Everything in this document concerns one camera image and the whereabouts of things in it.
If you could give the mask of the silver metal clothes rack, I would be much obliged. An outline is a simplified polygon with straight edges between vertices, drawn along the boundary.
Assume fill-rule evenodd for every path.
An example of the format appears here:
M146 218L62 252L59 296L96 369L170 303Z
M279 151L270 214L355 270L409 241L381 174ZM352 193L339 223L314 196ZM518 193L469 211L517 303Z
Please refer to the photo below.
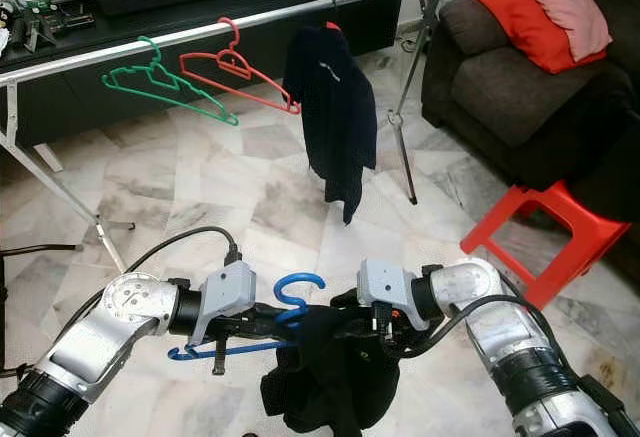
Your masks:
M337 0L339 6L344 4L366 1L366 0ZM425 44L425 31L429 30L431 25L426 18L436 16L436 7L439 6L439 0L419 0L420 12L424 21L420 27L420 35L417 36L417 43ZM241 18L233 18L236 22L239 30L247 29L247 27L270 24L270 22L283 20L283 18L292 18L294 16L307 15L307 13L319 12L321 9L328 9L329 0L316 0L308 1L293 6L270 9L270 11L256 13L256 15L248 15ZM163 35L157 35L155 38L150 38L157 47L172 47L172 45L184 44L187 41L193 41L204 38L212 38L212 36L229 33L230 27L227 24L209 24L201 27L191 27L191 29L174 31L174 33L168 33ZM41 63L41 65L33 65L29 67L19 68L12 72L5 72L0 76L0 88L5 93L6 103L6 121L5 129L0 132L0 144L1 148L6 153L13 157L20 166L26 168L31 175L35 176L42 185L46 187L50 193L58 196L61 200L69 205L70 208L77 213L78 217L84 219L84 221L90 223L92 231L96 232L99 241L108 253L113 262L114 267L118 269L118 272L125 272L125 263L123 262L120 253L115 248L115 244L110 239L108 228L111 226L120 227L120 222L104 222L99 214L95 214L88 209L87 205L83 203L81 199L78 199L76 195L70 193L67 186L56 180L54 175L55 169L51 166L44 166L44 164L37 163L35 159L29 157L29 154L17 143L17 135L19 131L19 85L22 82L29 80L41 79L41 77L54 75L54 73L60 73L69 70L77 70L77 68L97 65L104 61L110 61L110 59L123 58L125 56L133 56L133 54L143 53L146 50L151 50L150 45L145 41L129 41L115 47L102 48L97 50L87 50L87 52L74 54L74 56L68 56L65 58L54 59L54 61Z

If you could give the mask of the navy shirt white lettering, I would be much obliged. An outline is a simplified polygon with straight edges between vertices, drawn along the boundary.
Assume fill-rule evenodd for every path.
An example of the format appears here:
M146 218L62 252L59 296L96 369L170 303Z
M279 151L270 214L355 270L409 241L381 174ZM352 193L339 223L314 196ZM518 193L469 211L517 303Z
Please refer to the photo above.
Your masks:
M300 27L288 47L283 88L301 105L308 166L325 182L324 199L342 204L348 225L364 193L364 171L376 168L378 108L343 31Z

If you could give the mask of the black remote control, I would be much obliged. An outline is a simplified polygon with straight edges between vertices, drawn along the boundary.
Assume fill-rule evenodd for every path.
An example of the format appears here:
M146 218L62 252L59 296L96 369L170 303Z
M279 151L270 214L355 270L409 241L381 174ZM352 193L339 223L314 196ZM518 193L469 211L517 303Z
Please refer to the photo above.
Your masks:
M23 9L20 12L20 21L23 22L23 29L26 35L22 38L22 45L28 52L35 53L41 47L55 47L58 40L52 35L47 26L45 15L38 9Z

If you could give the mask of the red pillow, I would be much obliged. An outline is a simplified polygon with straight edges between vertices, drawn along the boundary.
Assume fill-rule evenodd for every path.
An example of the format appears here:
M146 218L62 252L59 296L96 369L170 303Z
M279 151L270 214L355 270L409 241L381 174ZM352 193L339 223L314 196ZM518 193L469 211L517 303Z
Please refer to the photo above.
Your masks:
M476 0L497 18L507 38L517 49L548 73L576 66L566 30L553 21L536 0Z

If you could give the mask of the black folding table leg frame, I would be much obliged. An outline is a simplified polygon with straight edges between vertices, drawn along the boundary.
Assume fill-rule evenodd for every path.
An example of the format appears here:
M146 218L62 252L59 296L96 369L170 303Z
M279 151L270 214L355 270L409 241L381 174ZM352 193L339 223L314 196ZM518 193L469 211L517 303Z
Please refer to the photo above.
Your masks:
M74 244L40 244L33 246L26 246L26 248L10 248L10 249L1 249L0 257L9 258L9 257L18 257L18 255L36 253L36 251L65 251L65 250L77 250L79 249L78 245ZM14 378L14 377L22 377L27 370L31 368L31 364L19 364L17 368L8 368L0 370L0 377L5 378Z

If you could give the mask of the dark brown fabric sofa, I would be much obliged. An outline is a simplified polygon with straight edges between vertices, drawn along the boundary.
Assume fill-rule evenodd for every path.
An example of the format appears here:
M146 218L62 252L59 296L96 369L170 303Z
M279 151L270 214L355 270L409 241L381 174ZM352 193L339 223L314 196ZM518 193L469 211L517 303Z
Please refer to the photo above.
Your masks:
M591 212L640 226L640 0L594 0L612 43L548 73L476 0L440 7L422 116L512 184L562 182Z

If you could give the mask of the green plastic hanger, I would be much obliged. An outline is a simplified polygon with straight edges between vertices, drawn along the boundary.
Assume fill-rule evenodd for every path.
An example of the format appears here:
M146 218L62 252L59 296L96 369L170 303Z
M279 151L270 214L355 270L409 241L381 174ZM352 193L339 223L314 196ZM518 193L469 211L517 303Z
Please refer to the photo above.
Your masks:
M164 66L163 53L160 52L160 47L157 47L154 41L147 38L147 36L138 36L137 40L145 41L145 43L150 45L152 52L154 52L150 62L148 62L147 65L111 68L110 71L102 73L100 80L101 84L104 85L105 88L115 91L123 91L123 93L136 95L136 97L154 99L157 100L157 102L178 105L178 107L186 108L188 111L204 114L204 116L212 118L212 120L228 123L230 126L238 126L239 123L241 123L236 114L228 111L228 108L225 107L219 99L212 97L212 95L206 93L204 90L196 88L192 82L183 79L183 77L178 76L177 73L170 72L168 68ZM209 100L209 102L215 105L216 109L215 111L205 111L205 109L198 108L196 105L180 102L180 100L166 97L166 95L156 94L152 93L152 91L137 88L129 88L129 86L120 84L120 76L134 75L134 73L140 73L140 75L145 76L148 84L154 86L154 88L166 89L174 91L174 93L182 93L183 90L192 91L196 97Z

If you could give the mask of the blue plastic hanger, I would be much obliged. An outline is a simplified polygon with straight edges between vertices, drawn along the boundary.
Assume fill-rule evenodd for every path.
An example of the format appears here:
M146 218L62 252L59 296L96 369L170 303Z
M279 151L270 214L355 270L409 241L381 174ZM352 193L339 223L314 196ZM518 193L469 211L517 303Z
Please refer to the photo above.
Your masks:
M273 286L273 294L276 300L279 300L280 303L292 305L291 309L294 308L302 308L303 315L308 312L308 304L302 297L296 297L284 294L284 287L291 285L291 283L298 282L308 282L314 283L317 289L325 289L325 281L324 278L317 276L315 273L308 272L296 272L292 274L287 274L287 276L279 278L278 281L274 283ZM264 318L265 321L273 322L273 319L268 315L268 309L270 305L256 303L255 308L247 310L247 312L242 312L241 314L233 315L233 317L243 317L243 315L250 315L250 317L261 317ZM279 349L279 347L293 347L293 346L282 346L278 341L273 340L273 350ZM206 340L202 342L201 345L188 345L184 344L180 347L172 347L172 349L168 350L166 356L169 359L175 361L188 361L188 360L197 360L197 359L207 359L214 358L215 344L212 342L212 337L206 337Z

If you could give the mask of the pink pillow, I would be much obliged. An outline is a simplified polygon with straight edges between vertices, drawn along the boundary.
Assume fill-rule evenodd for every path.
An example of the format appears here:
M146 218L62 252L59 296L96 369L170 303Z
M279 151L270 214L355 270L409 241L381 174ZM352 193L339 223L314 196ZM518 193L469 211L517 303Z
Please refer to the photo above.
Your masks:
M612 43L602 9L594 0L536 0L553 24L566 31L573 62L602 54Z

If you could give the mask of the red plastic stool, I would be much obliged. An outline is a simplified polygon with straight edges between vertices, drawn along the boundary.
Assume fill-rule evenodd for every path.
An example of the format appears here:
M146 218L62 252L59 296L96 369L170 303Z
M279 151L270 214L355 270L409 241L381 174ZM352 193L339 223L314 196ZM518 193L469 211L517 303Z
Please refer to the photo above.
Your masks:
M544 210L570 231L570 242L540 274L532 273L494 240L495 233L509 219L532 210ZM509 187L498 203L463 237L460 249L467 254L477 248L488 249L526 283L526 300L544 308L568 283L590 271L630 227L630 223L613 221L591 212L573 198L562 182L541 191L515 185Z

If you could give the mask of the red plastic hanger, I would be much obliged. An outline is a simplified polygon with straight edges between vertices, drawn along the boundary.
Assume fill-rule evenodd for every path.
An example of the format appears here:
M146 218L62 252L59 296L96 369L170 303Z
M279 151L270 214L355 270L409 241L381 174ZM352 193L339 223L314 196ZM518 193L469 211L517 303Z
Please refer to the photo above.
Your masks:
M201 82L201 84L212 86L212 88L221 91L229 91L229 93L238 95L238 97L248 98L253 100L253 102L268 105L268 107L278 109L278 111L283 111L288 114L301 114L302 105L300 102L297 102L297 100L294 99L282 85L275 82L270 76L266 75L266 73L253 67L251 63L248 62L248 59L244 58L242 54L238 52L236 47L241 43L241 31L239 31L239 27L236 22L234 22L232 18L225 16L221 16L218 22L219 24L227 24L230 27L230 30L232 30L233 38L230 40L230 43L227 47L220 49L219 52L216 53L189 52L182 54L182 56L179 56L180 75L187 77L187 79L193 79L196 82ZM239 79L243 79L247 82L251 82L255 79L262 80L266 82L266 84L269 84L271 88L279 91L280 97L283 99L283 103L275 103L273 100L255 97L255 95L248 94L246 91L230 88L230 86L221 84L221 82L202 76L201 73L189 70L188 63L191 61L214 62L218 65L221 71L228 72L229 75L237 76Z

